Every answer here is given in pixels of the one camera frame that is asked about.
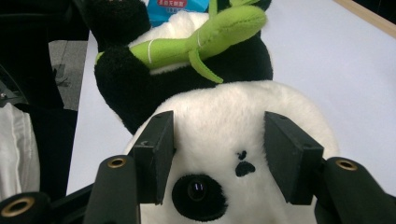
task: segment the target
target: white tabletop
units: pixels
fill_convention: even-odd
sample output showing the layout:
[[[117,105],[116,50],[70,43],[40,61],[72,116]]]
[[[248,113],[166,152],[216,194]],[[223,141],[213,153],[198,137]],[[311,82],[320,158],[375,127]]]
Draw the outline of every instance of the white tabletop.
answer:
[[[396,195],[396,40],[332,0],[276,0],[262,39],[274,80],[311,98],[329,120],[341,156],[364,165]],[[104,159],[131,135],[96,87],[90,36],[68,193],[94,181]]]

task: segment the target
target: black button eye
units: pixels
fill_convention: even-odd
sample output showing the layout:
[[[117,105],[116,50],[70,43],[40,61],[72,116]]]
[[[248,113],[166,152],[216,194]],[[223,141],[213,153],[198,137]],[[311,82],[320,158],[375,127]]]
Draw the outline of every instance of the black button eye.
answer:
[[[227,210],[221,185],[208,175],[185,175],[172,190],[176,210],[196,221],[211,221],[222,217]]]
[[[187,187],[187,192],[193,201],[202,201],[205,198],[207,192],[205,181],[199,178],[193,179]]]

